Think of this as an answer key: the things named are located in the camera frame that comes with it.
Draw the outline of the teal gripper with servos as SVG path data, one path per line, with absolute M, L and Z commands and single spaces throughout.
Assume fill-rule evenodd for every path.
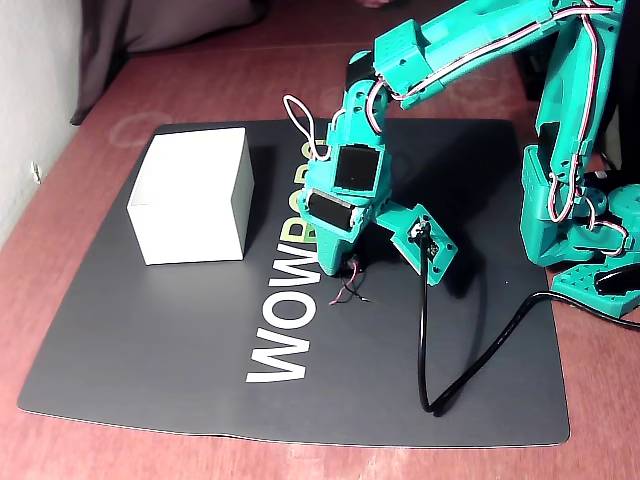
M 304 214 L 315 231 L 318 263 L 333 276 L 391 196 L 391 155 L 380 145 L 336 146 L 330 159 L 309 163 L 304 190 Z

